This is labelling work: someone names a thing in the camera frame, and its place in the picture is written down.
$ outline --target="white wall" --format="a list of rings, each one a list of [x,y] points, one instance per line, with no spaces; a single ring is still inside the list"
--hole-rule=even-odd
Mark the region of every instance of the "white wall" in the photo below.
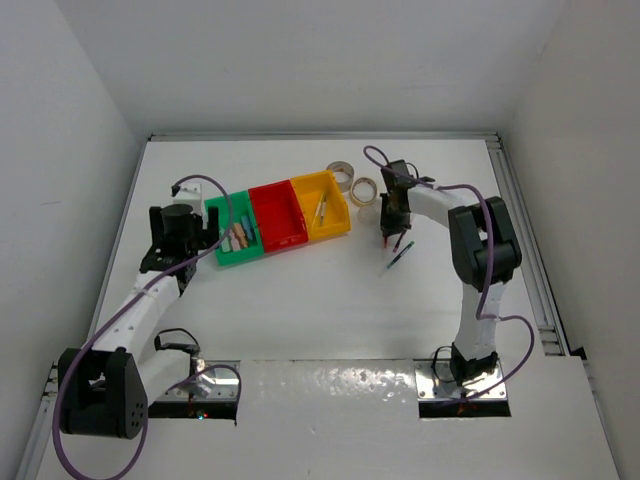
[[[640,4],[574,0],[507,145],[572,346],[593,367],[623,478],[640,431]]]
[[[140,145],[53,0],[0,15],[0,478],[85,337]]]
[[[564,0],[57,0],[136,131],[496,129]]]

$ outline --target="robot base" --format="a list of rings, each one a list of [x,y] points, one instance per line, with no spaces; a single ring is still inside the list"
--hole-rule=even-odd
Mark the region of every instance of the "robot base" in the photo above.
[[[463,394],[472,395],[498,383],[502,379],[499,361],[492,371],[466,380],[462,386],[458,386],[453,379],[448,359],[437,360],[435,365],[432,359],[416,360],[414,368],[420,418],[511,416],[504,384],[468,402],[455,401]]]

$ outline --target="yellow bin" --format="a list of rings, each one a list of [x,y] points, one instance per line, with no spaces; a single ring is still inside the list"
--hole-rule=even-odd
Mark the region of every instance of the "yellow bin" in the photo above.
[[[298,197],[310,241],[333,237],[351,230],[349,207],[338,188],[333,172],[324,170],[294,177],[291,184]],[[320,216],[316,216],[316,210],[323,194],[326,195],[327,207],[320,225]]]

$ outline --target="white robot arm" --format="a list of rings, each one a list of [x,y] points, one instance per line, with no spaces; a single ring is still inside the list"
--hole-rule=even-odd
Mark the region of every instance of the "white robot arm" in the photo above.
[[[458,334],[451,346],[450,368],[459,385],[496,366],[495,327],[500,300],[522,254],[504,201],[486,199],[491,215],[494,238],[493,275],[485,287],[489,261],[487,235],[481,206],[453,191],[438,190],[433,179],[426,178],[432,188],[416,185],[404,160],[387,165],[400,175],[383,169],[387,187],[382,195],[380,228],[382,235],[402,234],[411,228],[410,214],[424,215],[449,229],[453,264],[463,283],[462,315]],[[487,291],[481,312],[482,292]]]
[[[190,197],[200,195],[199,184],[183,184]],[[218,240],[218,212],[208,212],[203,228],[194,212],[201,198],[176,195],[174,204],[151,207],[152,245],[144,256],[133,290],[123,303],[143,295],[96,341],[71,373],[62,399],[60,429],[69,434],[133,438],[142,428],[141,419],[164,392],[192,375],[197,345],[154,344],[155,352],[142,362],[158,323],[169,306],[185,291],[196,271],[199,250]],[[167,275],[150,283],[161,272]],[[152,285],[144,290],[145,285]],[[80,349],[69,348],[59,359],[59,384],[67,375]]]

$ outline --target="tape roll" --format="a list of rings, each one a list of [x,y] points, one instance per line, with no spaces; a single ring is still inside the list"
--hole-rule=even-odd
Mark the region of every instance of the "tape roll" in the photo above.
[[[361,183],[366,183],[367,185],[371,186],[371,188],[373,189],[373,195],[371,195],[371,198],[362,199],[356,195],[354,190]],[[366,207],[368,205],[373,205],[374,202],[376,201],[376,197],[378,196],[378,186],[376,185],[376,182],[373,181],[372,179],[368,177],[360,177],[351,185],[351,189],[349,190],[349,196],[351,197],[351,201],[355,203],[358,207]]]
[[[327,165],[327,170],[331,170],[333,173],[344,173],[349,178],[344,180],[343,182],[337,182],[338,187],[342,193],[348,192],[351,188],[351,184],[353,183],[353,167],[347,162],[333,162]]]

